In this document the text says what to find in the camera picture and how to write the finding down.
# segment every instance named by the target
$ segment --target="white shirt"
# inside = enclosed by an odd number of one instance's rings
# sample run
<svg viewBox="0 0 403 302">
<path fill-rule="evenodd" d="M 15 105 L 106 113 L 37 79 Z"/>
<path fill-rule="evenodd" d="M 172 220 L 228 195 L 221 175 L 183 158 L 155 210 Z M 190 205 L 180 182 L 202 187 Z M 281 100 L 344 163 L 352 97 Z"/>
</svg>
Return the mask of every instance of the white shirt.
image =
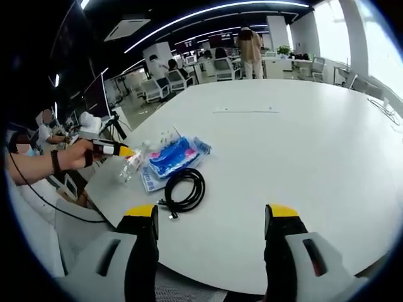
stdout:
<svg viewBox="0 0 403 302">
<path fill-rule="evenodd" d="M 167 68 L 164 67 L 164 64 L 159 60 L 150 61 L 148 68 L 150 74 L 155 80 L 165 77 L 165 73 L 168 71 Z"/>
<path fill-rule="evenodd" d="M 37 144 L 39 146 L 41 146 L 43 151 L 45 151 L 50 146 L 50 144 L 46 140 L 51 136 L 52 136 L 52 131 L 50 130 L 50 128 L 45 124 L 41 124 L 39 126 Z"/>
</svg>

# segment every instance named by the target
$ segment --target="cable connector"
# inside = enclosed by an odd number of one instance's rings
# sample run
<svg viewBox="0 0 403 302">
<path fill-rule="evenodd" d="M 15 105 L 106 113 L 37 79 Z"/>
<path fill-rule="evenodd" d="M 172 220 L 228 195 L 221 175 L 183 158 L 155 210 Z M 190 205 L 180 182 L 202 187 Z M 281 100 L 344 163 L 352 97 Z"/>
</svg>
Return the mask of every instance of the cable connector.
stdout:
<svg viewBox="0 0 403 302">
<path fill-rule="evenodd" d="M 176 219 L 178 216 L 178 214 L 176 214 L 175 212 L 171 212 L 171 214 L 169 215 L 169 219 Z"/>
</svg>

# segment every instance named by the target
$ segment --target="human hand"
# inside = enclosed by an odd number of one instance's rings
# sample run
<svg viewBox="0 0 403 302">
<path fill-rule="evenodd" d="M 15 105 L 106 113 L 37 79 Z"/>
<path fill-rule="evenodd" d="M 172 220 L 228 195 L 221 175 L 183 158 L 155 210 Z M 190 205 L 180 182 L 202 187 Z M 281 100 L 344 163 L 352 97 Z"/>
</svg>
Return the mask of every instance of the human hand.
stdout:
<svg viewBox="0 0 403 302">
<path fill-rule="evenodd" d="M 79 140 L 66 150 L 61 150 L 57 154 L 61 170 L 77 170 L 86 166 L 86 151 L 91 151 L 93 161 L 101 157 L 94 157 L 92 154 L 94 145 L 88 140 Z"/>
</svg>

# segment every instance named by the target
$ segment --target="beige clothing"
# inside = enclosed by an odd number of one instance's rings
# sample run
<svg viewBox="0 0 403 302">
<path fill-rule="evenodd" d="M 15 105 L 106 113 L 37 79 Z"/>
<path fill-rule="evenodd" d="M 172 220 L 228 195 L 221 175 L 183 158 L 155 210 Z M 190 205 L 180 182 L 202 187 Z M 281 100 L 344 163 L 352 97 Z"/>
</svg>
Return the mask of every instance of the beige clothing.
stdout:
<svg viewBox="0 0 403 302">
<path fill-rule="evenodd" d="M 253 35 L 250 40 L 237 39 L 237 46 L 241 50 L 241 59 L 245 62 L 257 62 L 261 60 L 260 48 L 262 47 L 262 39 L 252 31 Z"/>
<path fill-rule="evenodd" d="M 253 63 L 244 61 L 244 66 L 245 66 L 246 79 L 253 79 L 253 72 L 257 79 L 263 78 L 263 68 L 261 60 Z"/>
</svg>

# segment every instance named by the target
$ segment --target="desk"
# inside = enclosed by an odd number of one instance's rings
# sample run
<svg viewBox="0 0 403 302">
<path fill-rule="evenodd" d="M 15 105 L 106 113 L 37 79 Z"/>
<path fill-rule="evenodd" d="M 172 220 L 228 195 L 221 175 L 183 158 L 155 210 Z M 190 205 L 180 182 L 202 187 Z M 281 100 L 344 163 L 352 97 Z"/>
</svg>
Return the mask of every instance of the desk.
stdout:
<svg viewBox="0 0 403 302">
<path fill-rule="evenodd" d="M 159 260 L 211 286 L 264 294 L 264 206 L 280 203 L 326 238 L 356 274 L 388 250 L 402 221 L 403 143 L 392 122 L 342 87 L 296 80 L 242 80 L 191 86 L 129 134 L 139 146 L 175 126 L 213 148 L 199 166 L 206 181 L 200 205 L 169 220 L 159 210 Z M 214 113 L 261 111 L 279 113 Z M 86 191 L 112 225 L 129 208 L 155 203 L 140 177 L 117 175 L 108 159 Z M 187 184 L 174 199 L 188 194 Z"/>
<path fill-rule="evenodd" d="M 233 60 L 233 63 L 242 62 L 241 59 Z M 262 57 L 262 64 L 265 70 L 266 79 L 284 79 L 284 70 L 292 69 L 292 62 L 311 64 L 310 60 L 281 59 L 279 57 Z"/>
<path fill-rule="evenodd" d="M 281 60 L 281 61 L 284 61 L 284 62 L 296 62 L 296 63 L 312 63 L 311 60 L 282 59 L 282 58 L 279 58 L 279 57 L 262 57 L 262 61 L 266 61 L 266 60 L 273 60 L 273 61 Z M 233 60 L 233 63 L 240 63 L 240 62 L 242 62 L 241 58 Z"/>
</svg>

